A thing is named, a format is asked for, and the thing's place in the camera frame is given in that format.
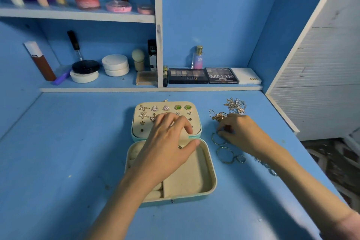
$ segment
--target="person's left hand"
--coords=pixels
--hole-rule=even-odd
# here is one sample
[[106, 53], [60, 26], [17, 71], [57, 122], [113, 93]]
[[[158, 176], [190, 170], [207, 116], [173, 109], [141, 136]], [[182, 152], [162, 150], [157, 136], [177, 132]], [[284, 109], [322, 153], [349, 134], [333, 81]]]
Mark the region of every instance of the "person's left hand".
[[192, 134], [191, 124], [184, 116], [174, 113], [156, 116], [144, 147], [128, 170], [132, 176], [141, 177], [149, 191], [183, 165], [200, 144], [200, 140], [193, 139], [184, 148], [179, 149], [179, 138], [183, 128]]

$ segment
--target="blue desk surface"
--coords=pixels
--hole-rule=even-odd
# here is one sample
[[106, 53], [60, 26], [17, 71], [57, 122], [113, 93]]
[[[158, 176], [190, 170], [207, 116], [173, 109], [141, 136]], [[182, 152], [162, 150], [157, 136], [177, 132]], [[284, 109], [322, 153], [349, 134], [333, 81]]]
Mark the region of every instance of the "blue desk surface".
[[0, 143], [0, 239], [80, 239], [123, 176], [135, 106], [165, 99], [196, 105], [218, 185], [201, 201], [140, 208], [127, 239], [320, 239], [281, 179], [249, 155], [218, 160], [208, 110], [227, 111], [230, 97], [338, 194], [260, 91], [43, 93]]

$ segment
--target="jewelry box compartment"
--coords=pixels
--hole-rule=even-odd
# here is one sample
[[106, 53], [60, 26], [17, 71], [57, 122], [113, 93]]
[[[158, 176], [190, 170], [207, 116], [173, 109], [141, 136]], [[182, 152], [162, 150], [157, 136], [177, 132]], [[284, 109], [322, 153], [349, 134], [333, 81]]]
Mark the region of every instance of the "jewelry box compartment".
[[[179, 146], [185, 147], [190, 141], [191, 139], [180, 140]], [[200, 141], [200, 145], [188, 160], [172, 175], [158, 184], [144, 199], [142, 206], [199, 200], [215, 190], [218, 180], [209, 147], [205, 141], [202, 139]], [[138, 141], [129, 148], [125, 172], [131, 169], [144, 144], [145, 141]]]
[[[143, 102], [135, 107], [133, 124], [131, 126], [133, 141], [146, 140], [149, 137], [156, 115], [167, 112], [185, 116], [193, 128], [193, 133], [189, 137], [200, 137], [202, 132], [200, 117], [196, 106], [192, 102]], [[184, 130], [181, 136], [185, 137], [188, 134]]]

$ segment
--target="perfume bottle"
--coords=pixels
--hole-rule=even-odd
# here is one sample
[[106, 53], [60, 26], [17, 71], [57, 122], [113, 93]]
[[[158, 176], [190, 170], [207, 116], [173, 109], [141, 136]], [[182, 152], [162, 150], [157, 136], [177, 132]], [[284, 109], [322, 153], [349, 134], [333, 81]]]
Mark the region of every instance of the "perfume bottle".
[[196, 52], [194, 53], [193, 61], [191, 63], [192, 69], [202, 69], [202, 61], [204, 58], [202, 49], [203, 49], [203, 46], [196, 46]]

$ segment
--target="forearm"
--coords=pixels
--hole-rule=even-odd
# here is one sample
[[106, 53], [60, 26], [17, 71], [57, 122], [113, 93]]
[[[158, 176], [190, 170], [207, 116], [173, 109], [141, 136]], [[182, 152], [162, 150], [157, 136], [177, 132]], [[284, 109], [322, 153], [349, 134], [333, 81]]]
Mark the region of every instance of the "forearm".
[[304, 207], [320, 231], [326, 231], [345, 219], [352, 210], [304, 170], [281, 146], [268, 156], [268, 164], [276, 171], [296, 199]]
[[128, 227], [144, 198], [148, 186], [127, 173], [93, 224], [86, 240], [124, 239]]

